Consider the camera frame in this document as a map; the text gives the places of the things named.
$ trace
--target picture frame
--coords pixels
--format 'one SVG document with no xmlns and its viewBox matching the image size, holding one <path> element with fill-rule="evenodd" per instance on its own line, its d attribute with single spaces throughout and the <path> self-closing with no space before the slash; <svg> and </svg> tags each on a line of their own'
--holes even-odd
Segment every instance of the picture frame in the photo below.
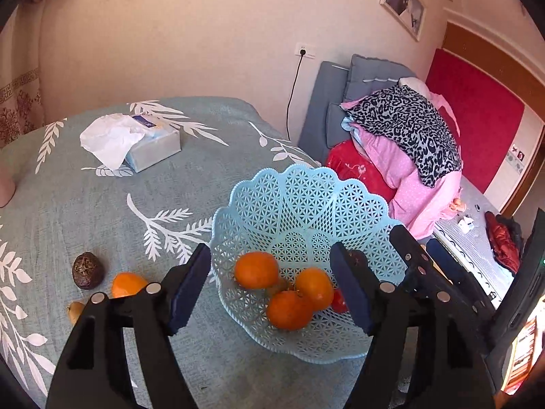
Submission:
<svg viewBox="0 0 545 409">
<path fill-rule="evenodd" d="M 380 0 L 380 4 L 419 41 L 422 35 L 426 6 L 423 0 Z"/>
</svg>

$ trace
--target floral curtain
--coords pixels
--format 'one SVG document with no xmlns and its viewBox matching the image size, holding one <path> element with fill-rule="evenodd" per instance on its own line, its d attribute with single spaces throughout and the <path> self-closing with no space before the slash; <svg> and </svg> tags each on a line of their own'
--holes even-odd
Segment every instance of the floral curtain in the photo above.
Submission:
<svg viewBox="0 0 545 409">
<path fill-rule="evenodd" d="M 24 0 L 0 32 L 0 148 L 44 125 L 38 45 L 44 0 Z"/>
</svg>

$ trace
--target lattice basket pattern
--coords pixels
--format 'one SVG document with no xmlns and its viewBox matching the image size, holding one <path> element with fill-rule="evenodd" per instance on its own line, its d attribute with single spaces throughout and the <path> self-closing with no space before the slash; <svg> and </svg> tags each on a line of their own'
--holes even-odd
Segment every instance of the lattice basket pattern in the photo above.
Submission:
<svg viewBox="0 0 545 409">
<path fill-rule="evenodd" d="M 359 249 L 380 280 L 399 284 L 405 264 L 389 242 L 400 224 L 388 217 L 385 200 L 370 194 L 358 180 L 340 181 L 328 168 L 292 165 L 283 173 L 259 171 L 231 192 L 229 206 L 219 208 L 212 224 L 212 270 L 220 300 L 259 344 L 310 363 L 333 363 L 364 356 L 371 338 L 354 325 L 350 314 L 330 308 L 315 313 L 304 329 L 286 332 L 271 326 L 264 291 L 247 291 L 233 277 L 236 260 L 265 251 L 279 261 L 281 273 L 293 281 L 297 273 L 318 266 L 329 273 L 329 251 L 337 241 Z"/>
</svg>

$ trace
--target tangerine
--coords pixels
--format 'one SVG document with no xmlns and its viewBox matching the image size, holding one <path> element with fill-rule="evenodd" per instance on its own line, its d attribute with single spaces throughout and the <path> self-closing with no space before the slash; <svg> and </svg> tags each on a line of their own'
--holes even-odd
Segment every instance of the tangerine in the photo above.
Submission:
<svg viewBox="0 0 545 409">
<path fill-rule="evenodd" d="M 267 318 L 278 329 L 303 329 L 312 320 L 312 303 L 297 291 L 282 291 L 269 300 Z"/>
<path fill-rule="evenodd" d="M 238 259 L 234 274 L 243 288 L 267 289 L 278 283 L 278 262 L 266 252 L 249 252 Z"/>
<path fill-rule="evenodd" d="M 135 295 L 148 285 L 148 281 L 131 272 L 121 272 L 115 276 L 112 283 L 112 296 L 114 298 Z"/>
<path fill-rule="evenodd" d="M 314 311 L 323 311 L 333 301 L 333 284 L 319 268 L 306 268 L 295 278 L 295 289 L 308 297 Z"/>
</svg>

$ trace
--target silver bolt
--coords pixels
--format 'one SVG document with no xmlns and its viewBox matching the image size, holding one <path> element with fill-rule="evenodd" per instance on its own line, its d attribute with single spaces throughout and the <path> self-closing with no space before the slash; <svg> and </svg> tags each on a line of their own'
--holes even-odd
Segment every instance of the silver bolt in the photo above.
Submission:
<svg viewBox="0 0 545 409">
<path fill-rule="evenodd" d="M 437 293 L 437 299 L 440 301 L 440 302 L 443 302 L 443 303 L 448 303 L 450 301 L 450 295 L 448 292 L 445 292 L 445 291 L 439 291 Z"/>
<path fill-rule="evenodd" d="M 392 283 L 384 281 L 380 284 L 380 290 L 386 292 L 387 294 L 391 294 L 393 291 L 396 290 L 396 287 Z"/>
<path fill-rule="evenodd" d="M 103 294 L 103 292 L 97 292 L 96 294 L 93 294 L 91 296 L 91 303 L 94 303 L 94 304 L 102 303 L 105 298 L 106 296 Z"/>
<path fill-rule="evenodd" d="M 161 285 L 159 283 L 150 283 L 145 287 L 145 291 L 148 294 L 157 294 L 161 290 Z"/>
</svg>

